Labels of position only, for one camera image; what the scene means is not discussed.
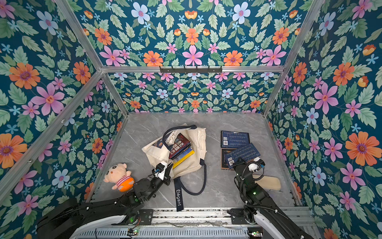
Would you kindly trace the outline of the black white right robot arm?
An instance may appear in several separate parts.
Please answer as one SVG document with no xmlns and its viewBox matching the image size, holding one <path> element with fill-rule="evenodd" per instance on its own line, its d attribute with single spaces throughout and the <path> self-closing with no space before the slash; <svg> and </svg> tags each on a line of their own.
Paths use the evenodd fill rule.
<svg viewBox="0 0 382 239">
<path fill-rule="evenodd" d="M 244 202 L 242 209 L 230 209 L 228 214 L 243 218 L 249 224 L 261 226 L 274 239 L 311 239 L 312 236 L 295 224 L 274 202 L 268 192 L 253 178 L 253 172 L 263 169 L 259 161 L 233 163 L 235 185 Z"/>
</svg>

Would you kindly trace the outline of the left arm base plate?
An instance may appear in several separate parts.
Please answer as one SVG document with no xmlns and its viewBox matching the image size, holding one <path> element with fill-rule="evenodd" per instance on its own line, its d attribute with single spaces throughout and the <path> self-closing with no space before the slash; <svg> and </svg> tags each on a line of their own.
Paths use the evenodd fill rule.
<svg viewBox="0 0 382 239">
<path fill-rule="evenodd" d="M 149 226 L 152 223 L 153 214 L 153 209 L 140 209 L 127 218 L 127 224 Z"/>
</svg>

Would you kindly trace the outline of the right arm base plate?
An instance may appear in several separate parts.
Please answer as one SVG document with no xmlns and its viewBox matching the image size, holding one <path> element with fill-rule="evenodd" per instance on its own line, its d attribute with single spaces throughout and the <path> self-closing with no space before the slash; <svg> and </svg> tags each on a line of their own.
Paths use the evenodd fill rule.
<svg viewBox="0 0 382 239">
<path fill-rule="evenodd" d="M 227 213 L 231 217 L 231 223 L 233 225 L 254 225 L 256 224 L 251 212 L 242 208 L 232 208 L 227 210 Z"/>
</svg>

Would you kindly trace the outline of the brown black scroll cover book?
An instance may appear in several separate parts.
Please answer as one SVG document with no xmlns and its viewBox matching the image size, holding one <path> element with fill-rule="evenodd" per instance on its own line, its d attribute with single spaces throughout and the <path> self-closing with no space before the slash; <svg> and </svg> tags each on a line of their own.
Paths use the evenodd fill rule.
<svg viewBox="0 0 382 239">
<path fill-rule="evenodd" d="M 235 151 L 236 148 L 222 148 L 221 149 L 221 169 L 224 170 L 233 170 L 233 164 L 235 164 L 238 160 L 232 160 L 231 165 L 230 161 L 227 160 L 227 155 L 230 154 L 231 152 Z"/>
</svg>

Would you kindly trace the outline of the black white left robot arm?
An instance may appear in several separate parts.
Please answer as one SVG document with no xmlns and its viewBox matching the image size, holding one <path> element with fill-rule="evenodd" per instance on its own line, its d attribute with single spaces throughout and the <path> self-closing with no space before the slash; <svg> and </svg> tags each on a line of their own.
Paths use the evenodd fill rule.
<svg viewBox="0 0 382 239">
<path fill-rule="evenodd" d="M 37 224 L 39 239 L 69 239 L 83 231 L 105 225 L 132 223 L 132 217 L 149 201 L 163 184 L 169 185 L 173 163 L 162 161 L 153 169 L 152 179 L 146 177 L 133 184 L 122 196 L 98 202 L 66 200 L 44 215 Z"/>
</svg>

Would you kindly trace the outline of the cream canvas tote bag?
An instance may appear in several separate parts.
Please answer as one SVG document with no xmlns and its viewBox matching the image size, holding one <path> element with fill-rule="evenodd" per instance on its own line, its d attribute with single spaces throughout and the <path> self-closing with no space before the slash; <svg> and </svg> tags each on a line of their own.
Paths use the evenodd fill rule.
<svg viewBox="0 0 382 239">
<path fill-rule="evenodd" d="M 195 124 L 181 125 L 168 129 L 162 137 L 144 146 L 152 166 L 167 165 L 169 177 L 174 180 L 177 211 L 184 210 L 183 192 L 192 196 L 201 195 L 207 184 L 206 130 Z M 186 188 L 181 177 L 203 169 L 204 178 L 200 191 L 192 192 Z"/>
</svg>

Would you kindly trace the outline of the blue Little Prince book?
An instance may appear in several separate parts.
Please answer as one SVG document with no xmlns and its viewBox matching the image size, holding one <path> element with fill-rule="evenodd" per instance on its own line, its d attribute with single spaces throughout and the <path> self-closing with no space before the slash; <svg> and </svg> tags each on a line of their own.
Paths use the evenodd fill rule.
<svg viewBox="0 0 382 239">
<path fill-rule="evenodd" d="M 249 133 L 221 131 L 221 148 L 237 149 L 250 143 Z"/>
</svg>

